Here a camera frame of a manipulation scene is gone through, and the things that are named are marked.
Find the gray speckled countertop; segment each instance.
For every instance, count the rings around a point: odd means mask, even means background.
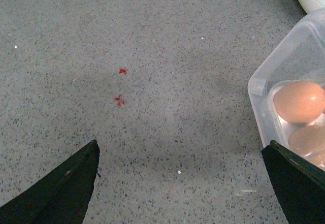
[[[287,223],[247,83],[297,0],[0,3],[0,205],[97,139],[84,223]]]

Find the brown egg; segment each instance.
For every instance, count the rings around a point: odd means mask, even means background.
[[[277,91],[273,102],[276,112],[287,122],[310,123],[325,108],[325,91],[316,83],[296,81]]]
[[[311,156],[306,157],[306,160],[315,166],[318,166],[319,168],[325,170],[325,151],[312,154]]]
[[[325,151],[325,126],[305,126],[294,131],[289,137],[289,147],[301,157]]]

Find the red stain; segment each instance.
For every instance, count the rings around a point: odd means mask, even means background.
[[[120,71],[118,72],[118,74],[124,73],[124,75],[126,75],[127,72],[128,72],[128,69],[120,68]]]
[[[125,101],[124,101],[124,99],[122,99],[121,98],[121,94],[118,96],[118,97],[116,97],[114,100],[116,100],[117,101],[117,106],[118,107],[121,107],[121,105],[125,105]]]

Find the plastic egg carton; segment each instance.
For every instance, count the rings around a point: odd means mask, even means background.
[[[325,87],[325,9],[301,19],[249,80],[248,94],[264,147],[276,140],[289,149],[290,135],[301,127],[279,117],[273,104],[274,94],[297,80],[318,81]],[[322,114],[310,124],[324,122]]]

